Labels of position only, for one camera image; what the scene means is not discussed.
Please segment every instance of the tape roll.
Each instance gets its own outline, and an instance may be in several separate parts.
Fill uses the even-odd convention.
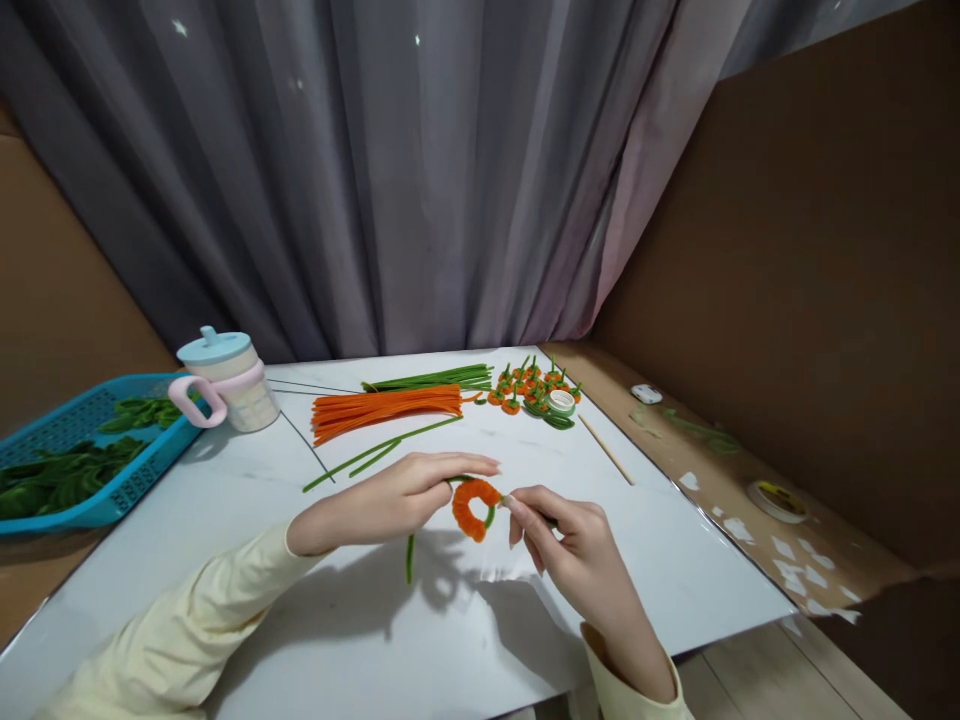
[[[791,525],[807,519],[807,506],[789,490],[765,480],[756,480],[747,487],[747,495],[767,515]]]
[[[547,405],[560,417],[572,417],[577,411],[577,401],[566,390],[554,390],[547,396]]]

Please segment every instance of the wooden stick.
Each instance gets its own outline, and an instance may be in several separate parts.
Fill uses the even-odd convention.
[[[610,458],[610,461],[617,466],[617,470],[620,471],[620,474],[623,475],[626,481],[631,485],[636,485],[636,483],[633,481],[633,478],[627,475],[627,471],[623,469],[623,465],[621,465],[620,461],[613,456],[613,453],[610,452],[610,448],[608,448],[607,444],[600,439],[600,436],[597,435],[597,431],[590,426],[590,423],[587,422],[587,419],[583,415],[580,416],[580,422],[582,422],[584,427],[590,431],[590,434],[593,435],[593,439],[597,441],[597,444],[600,445],[601,448],[603,448],[603,451],[607,454],[607,457]]]

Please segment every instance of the hand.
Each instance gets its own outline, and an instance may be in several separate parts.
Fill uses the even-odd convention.
[[[287,529],[296,555],[373,545],[420,529],[453,495],[445,478],[498,475],[500,463],[471,453],[410,453],[376,475],[314,503]]]
[[[672,702],[677,690],[666,653],[603,509],[542,485],[514,490],[504,504],[510,509],[510,547],[523,539],[537,571],[549,572],[567,602],[603,635],[610,663],[628,684],[652,700]],[[562,540],[544,518],[556,520]]]
[[[523,539],[537,571],[550,573],[587,622],[606,637],[634,623],[643,612],[640,596],[599,505],[567,500],[542,485],[514,490],[504,504],[511,513],[510,546]],[[544,516],[557,521],[562,540]]]

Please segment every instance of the yellow sleeve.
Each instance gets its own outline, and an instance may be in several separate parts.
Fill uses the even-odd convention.
[[[280,525],[209,560],[84,660],[35,717],[203,718],[227,659],[323,557],[294,555],[286,536]]]
[[[603,636],[587,623],[580,625],[587,646],[587,658],[593,673],[593,684],[597,688],[600,709],[604,720],[692,720],[693,716],[683,700],[683,688],[680,677],[670,656],[664,653],[670,663],[670,674],[677,688],[677,697],[664,705],[644,697],[623,682],[610,671],[606,658],[606,646]]]

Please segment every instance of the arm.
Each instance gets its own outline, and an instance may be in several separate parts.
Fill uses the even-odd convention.
[[[218,555],[83,661],[37,718],[174,717],[202,703],[266,610],[322,556],[297,557],[286,524]]]
[[[689,717],[676,668],[657,640],[603,510],[542,486],[504,499],[511,546],[522,538],[537,570],[548,571],[587,620],[581,631],[604,718]],[[557,521],[562,540],[544,517]]]
[[[161,595],[84,660],[36,717],[204,717],[198,706],[227,660],[270,605],[323,556],[341,545],[376,544],[418,530],[450,501],[444,478],[498,472],[497,462],[481,455],[411,454],[324,498],[289,526],[213,558]]]

